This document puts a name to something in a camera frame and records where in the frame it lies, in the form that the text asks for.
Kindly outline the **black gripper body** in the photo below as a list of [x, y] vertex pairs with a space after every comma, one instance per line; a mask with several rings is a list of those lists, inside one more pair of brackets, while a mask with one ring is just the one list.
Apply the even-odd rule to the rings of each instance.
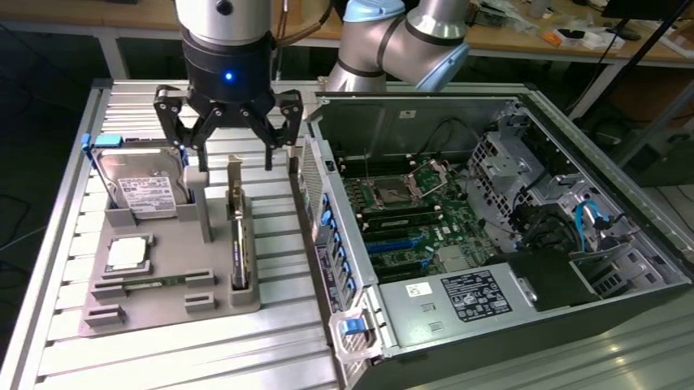
[[188, 105], [202, 119], [216, 119], [223, 128], [246, 126], [240, 107], [266, 116], [275, 106], [270, 87], [270, 56], [275, 40], [267, 32], [244, 45], [218, 45], [182, 32], [188, 73]]

